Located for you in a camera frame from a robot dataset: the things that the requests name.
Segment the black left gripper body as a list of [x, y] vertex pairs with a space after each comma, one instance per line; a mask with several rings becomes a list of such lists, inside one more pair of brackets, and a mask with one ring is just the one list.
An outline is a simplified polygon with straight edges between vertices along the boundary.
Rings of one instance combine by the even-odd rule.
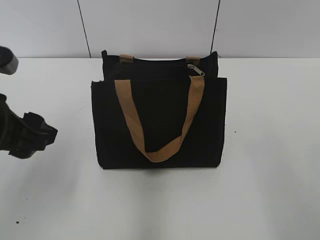
[[30, 158], [55, 142], [58, 130], [33, 112], [19, 117], [13, 112], [0, 115], [0, 149], [16, 158]]

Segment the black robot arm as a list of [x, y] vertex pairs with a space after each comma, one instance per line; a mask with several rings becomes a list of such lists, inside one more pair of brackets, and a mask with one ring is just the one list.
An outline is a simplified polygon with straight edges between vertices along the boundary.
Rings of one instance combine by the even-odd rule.
[[18, 159], [28, 159], [37, 151], [55, 142], [58, 130], [33, 112], [19, 117], [7, 104], [7, 96], [0, 95], [0, 149]]

